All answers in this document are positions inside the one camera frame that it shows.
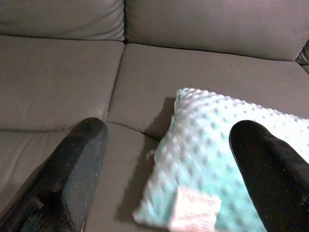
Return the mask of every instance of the couch backrest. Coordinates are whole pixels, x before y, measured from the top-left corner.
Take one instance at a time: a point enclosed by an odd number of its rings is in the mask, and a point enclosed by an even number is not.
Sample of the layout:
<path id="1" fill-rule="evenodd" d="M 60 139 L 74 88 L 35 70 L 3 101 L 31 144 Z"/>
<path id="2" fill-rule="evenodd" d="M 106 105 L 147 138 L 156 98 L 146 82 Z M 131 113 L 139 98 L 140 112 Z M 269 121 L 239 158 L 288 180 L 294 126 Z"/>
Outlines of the couch backrest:
<path id="1" fill-rule="evenodd" d="M 0 34 L 123 40 L 123 0 L 0 0 Z"/>
<path id="2" fill-rule="evenodd" d="M 295 60 L 309 0 L 127 0 L 129 42 Z"/>

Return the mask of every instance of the raised dot texture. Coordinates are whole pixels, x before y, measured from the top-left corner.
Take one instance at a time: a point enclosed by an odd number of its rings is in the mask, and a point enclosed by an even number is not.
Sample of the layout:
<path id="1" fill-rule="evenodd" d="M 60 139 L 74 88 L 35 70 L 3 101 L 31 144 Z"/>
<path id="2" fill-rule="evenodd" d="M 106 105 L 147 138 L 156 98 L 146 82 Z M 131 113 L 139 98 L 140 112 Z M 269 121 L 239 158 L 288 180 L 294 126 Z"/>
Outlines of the raised dot texture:
<path id="1" fill-rule="evenodd" d="M 183 89 L 178 94 L 176 113 L 182 116 L 176 117 L 167 132 L 166 137 L 173 139 L 162 139 L 159 146 L 163 149 L 156 153 L 156 157 L 168 159 L 158 159 L 144 200 L 134 213 L 135 220 L 166 226 L 171 210 L 166 211 L 163 203 L 174 200 L 168 197 L 175 196 L 178 186 L 171 183 L 177 181 L 221 198 L 218 231 L 265 232 L 230 150 L 230 129 L 241 120 L 256 121 L 276 137 L 289 141 L 308 162 L 309 121 L 213 92 Z M 149 205 L 144 203 L 146 199 L 156 200 Z"/>

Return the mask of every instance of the minky dot pillow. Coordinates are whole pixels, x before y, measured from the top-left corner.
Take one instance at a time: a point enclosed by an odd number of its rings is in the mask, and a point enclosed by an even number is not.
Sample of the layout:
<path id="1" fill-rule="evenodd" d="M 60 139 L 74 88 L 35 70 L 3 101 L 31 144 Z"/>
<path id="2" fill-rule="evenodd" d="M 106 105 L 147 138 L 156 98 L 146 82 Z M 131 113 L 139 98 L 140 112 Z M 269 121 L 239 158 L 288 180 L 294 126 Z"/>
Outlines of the minky dot pillow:
<path id="1" fill-rule="evenodd" d="M 135 221 L 167 227 L 177 189 L 184 186 L 220 197 L 218 231 L 265 232 L 229 146 L 232 126 L 246 119 L 264 125 L 309 161 L 309 120 L 206 90 L 179 90 Z"/>

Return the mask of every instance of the white fabric tag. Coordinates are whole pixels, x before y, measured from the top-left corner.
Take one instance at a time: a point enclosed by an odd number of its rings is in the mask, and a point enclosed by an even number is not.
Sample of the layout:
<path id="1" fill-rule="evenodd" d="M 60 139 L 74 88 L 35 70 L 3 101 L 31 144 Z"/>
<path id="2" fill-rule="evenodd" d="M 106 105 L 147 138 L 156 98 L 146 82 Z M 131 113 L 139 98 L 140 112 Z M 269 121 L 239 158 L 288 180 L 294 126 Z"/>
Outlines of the white fabric tag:
<path id="1" fill-rule="evenodd" d="M 149 158 L 153 155 L 155 155 L 155 149 L 152 149 L 146 153 L 147 160 L 149 160 Z"/>
<path id="2" fill-rule="evenodd" d="M 169 222 L 172 232 L 214 232 L 221 200 L 186 187 L 179 187 Z"/>

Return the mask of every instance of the leather upholstery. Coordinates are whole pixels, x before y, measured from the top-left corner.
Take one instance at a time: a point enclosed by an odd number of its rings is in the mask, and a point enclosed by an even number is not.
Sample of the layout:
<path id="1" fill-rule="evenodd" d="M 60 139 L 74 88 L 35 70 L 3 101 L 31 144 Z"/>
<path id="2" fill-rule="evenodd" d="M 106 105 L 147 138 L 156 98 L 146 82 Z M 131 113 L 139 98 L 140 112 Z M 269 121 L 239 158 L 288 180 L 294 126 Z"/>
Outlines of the leather upholstery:
<path id="1" fill-rule="evenodd" d="M 67 133 L 0 131 L 0 212 Z"/>
<path id="2" fill-rule="evenodd" d="M 0 128 L 62 130 L 105 119 L 124 45 L 0 36 Z"/>
<path id="3" fill-rule="evenodd" d="M 303 50 L 299 54 L 299 57 L 296 60 L 299 64 L 309 65 L 309 41 L 304 46 Z"/>
<path id="4" fill-rule="evenodd" d="M 123 0 L 1 0 L 0 34 L 123 40 Z"/>
<path id="5" fill-rule="evenodd" d="M 108 120 L 162 138 L 176 91 L 184 87 L 309 117 L 302 104 L 308 98 L 309 76 L 296 62 L 128 44 Z"/>
<path id="6" fill-rule="evenodd" d="M 308 0 L 129 0 L 129 42 L 294 61 L 309 39 Z"/>
<path id="7" fill-rule="evenodd" d="M 112 123 L 97 191 L 86 221 L 86 232 L 160 232 L 137 225 L 132 212 L 138 207 L 153 163 L 146 153 L 157 141 Z"/>

